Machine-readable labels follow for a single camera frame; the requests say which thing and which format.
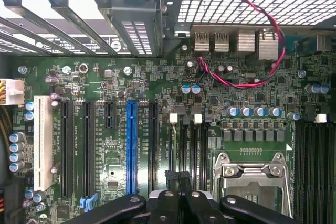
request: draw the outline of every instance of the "motherboard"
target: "motherboard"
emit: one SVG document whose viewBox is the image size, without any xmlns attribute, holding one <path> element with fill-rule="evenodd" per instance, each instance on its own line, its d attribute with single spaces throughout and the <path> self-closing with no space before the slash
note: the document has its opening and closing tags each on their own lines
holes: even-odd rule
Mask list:
<svg viewBox="0 0 336 224">
<path fill-rule="evenodd" d="M 202 56 L 235 84 L 271 68 Z M 25 177 L 26 219 L 63 223 L 125 194 L 148 198 L 166 189 L 166 170 L 189 171 L 215 200 L 239 195 L 292 216 L 296 121 L 307 104 L 328 109 L 334 55 L 287 52 L 267 84 L 247 90 L 212 80 L 198 57 L 183 47 L 161 59 L 17 57 L 25 106 L 13 129 L 25 155 L 14 174 Z"/>
</svg>

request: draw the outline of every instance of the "blue pcie slot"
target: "blue pcie slot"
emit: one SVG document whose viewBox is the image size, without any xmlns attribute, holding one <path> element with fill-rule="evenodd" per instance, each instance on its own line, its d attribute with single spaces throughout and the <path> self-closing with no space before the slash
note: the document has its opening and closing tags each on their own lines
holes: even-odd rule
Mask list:
<svg viewBox="0 0 336 224">
<path fill-rule="evenodd" d="M 126 104 L 126 194 L 137 193 L 138 103 Z"/>
</svg>

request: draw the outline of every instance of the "green circuit board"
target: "green circuit board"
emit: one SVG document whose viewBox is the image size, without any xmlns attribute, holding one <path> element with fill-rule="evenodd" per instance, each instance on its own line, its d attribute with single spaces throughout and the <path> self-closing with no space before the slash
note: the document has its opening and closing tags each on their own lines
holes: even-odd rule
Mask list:
<svg viewBox="0 0 336 224">
<path fill-rule="evenodd" d="M 229 54 L 209 54 L 204 56 L 211 69 L 218 65 L 232 66 L 233 71 L 225 75 L 234 83 L 250 81 L 246 73 L 253 73 L 257 78 L 266 76 L 265 68 L 269 64 L 262 62 L 254 64 L 245 59 Z M 192 61 L 194 67 L 186 70 L 186 63 Z M 87 73 L 79 72 L 79 65 L 89 67 Z M 19 74 L 17 68 L 26 66 L 28 73 Z M 64 73 L 64 66 L 70 71 Z M 124 67 L 131 67 L 132 73 L 123 73 Z M 137 193 L 148 197 L 151 188 L 165 189 L 165 170 L 169 168 L 170 146 L 168 139 L 176 138 L 179 145 L 180 125 L 176 125 L 176 133 L 169 124 L 171 113 L 177 113 L 179 118 L 192 121 L 193 114 L 208 115 L 210 119 L 207 128 L 207 180 L 206 188 L 212 190 L 213 161 L 219 153 L 225 151 L 232 162 L 237 163 L 268 163 L 276 153 L 285 157 L 290 181 L 290 200 L 293 198 L 295 124 L 287 118 L 289 112 L 302 111 L 309 102 L 311 105 L 327 105 L 331 95 L 308 94 L 304 90 L 310 83 L 329 84 L 330 73 L 336 68 L 333 55 L 310 55 L 298 57 L 296 54 L 286 56 L 276 75 L 264 86 L 236 90 L 213 83 L 207 76 L 202 76 L 197 70 L 197 56 L 180 54 L 163 59 L 141 58 L 40 58 L 18 57 L 13 69 L 14 78 L 25 80 L 25 100 L 33 101 L 36 95 L 49 95 L 50 92 L 61 94 L 71 101 L 74 107 L 73 117 L 73 194 L 62 197 L 59 174 L 53 176 L 53 185 L 47 190 L 46 209 L 37 212 L 34 207 L 26 210 L 27 219 L 34 218 L 39 223 L 62 223 L 73 218 L 84 209 L 79 208 L 83 197 L 81 165 L 84 162 L 82 153 L 83 104 L 91 102 L 94 107 L 94 192 L 98 194 L 96 205 L 105 204 L 125 194 L 126 159 L 125 149 L 128 101 L 138 104 L 138 155 L 137 155 Z M 298 71 L 305 69 L 307 76 L 298 78 Z M 51 87 L 45 83 L 46 76 L 58 78 L 58 83 Z M 183 94 L 181 86 L 199 85 L 199 94 Z M 112 101 L 115 106 L 113 129 L 105 127 L 105 102 Z M 149 104 L 156 103 L 159 108 L 159 128 L 156 139 L 158 150 L 155 158 L 155 181 L 149 187 Z M 272 107 L 281 110 L 281 116 L 254 115 L 248 117 L 229 116 L 229 107 L 262 107 L 267 111 Z M 17 176 L 26 177 L 27 188 L 32 186 L 32 165 L 34 159 L 34 139 L 32 132 L 28 133 L 31 122 L 25 120 L 24 108 L 14 109 L 14 131 L 26 133 L 25 168 Z M 61 110 L 53 108 L 53 163 L 61 162 Z M 194 140 L 191 131 L 187 136 L 186 165 L 183 169 L 191 170 L 191 145 Z M 175 151 L 175 169 L 181 169 L 179 149 Z"/>
</svg>

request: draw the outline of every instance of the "white pci slot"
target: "white pci slot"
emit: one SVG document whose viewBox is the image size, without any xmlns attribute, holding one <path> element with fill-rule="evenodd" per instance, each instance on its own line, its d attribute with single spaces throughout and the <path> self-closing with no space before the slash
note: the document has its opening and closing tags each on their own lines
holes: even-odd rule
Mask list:
<svg viewBox="0 0 336 224">
<path fill-rule="evenodd" d="M 50 169 L 53 166 L 53 117 L 51 99 L 34 97 L 34 190 L 46 190 L 53 181 Z"/>
</svg>

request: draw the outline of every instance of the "red wire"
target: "red wire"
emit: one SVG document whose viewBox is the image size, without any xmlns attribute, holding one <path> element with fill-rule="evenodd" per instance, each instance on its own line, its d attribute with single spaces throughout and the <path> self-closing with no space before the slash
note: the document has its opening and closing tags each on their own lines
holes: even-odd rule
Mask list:
<svg viewBox="0 0 336 224">
<path fill-rule="evenodd" d="M 250 0 L 245 0 L 249 6 L 251 6 L 254 10 L 258 11 L 259 13 L 262 13 L 262 10 L 260 10 L 254 3 L 252 3 Z M 284 38 L 282 36 L 282 33 L 280 32 L 280 27 L 279 25 L 277 24 L 276 20 L 269 14 L 266 15 L 270 20 L 272 20 L 273 22 L 273 25 L 274 25 L 274 29 L 275 29 L 275 32 L 276 34 L 278 35 L 278 38 L 280 40 L 280 42 L 283 44 L 284 43 Z M 281 52 L 281 55 L 279 57 L 279 59 L 276 61 L 276 63 L 274 64 L 272 70 L 270 71 L 269 75 L 268 76 L 271 76 L 276 70 L 277 68 L 279 67 L 279 65 L 281 64 L 282 60 L 284 59 L 285 57 L 285 54 L 286 54 L 286 49 L 285 49 L 285 46 L 283 46 L 283 49 L 282 49 L 282 52 Z M 203 59 L 201 58 L 200 61 L 203 62 L 204 64 L 204 67 L 205 67 L 205 71 L 207 73 L 209 73 L 209 69 L 208 69 L 208 66 L 207 64 L 203 61 Z M 220 78 L 217 74 L 213 73 L 213 76 L 216 77 L 216 79 L 221 82 L 222 84 L 228 86 L 227 82 L 224 81 L 222 78 Z M 238 87 L 241 87 L 241 88 L 244 88 L 244 87 L 257 87 L 257 86 L 260 86 L 260 85 L 264 85 L 267 81 L 263 81 L 261 83 L 256 83 L 256 84 L 238 84 L 237 86 Z"/>
</svg>

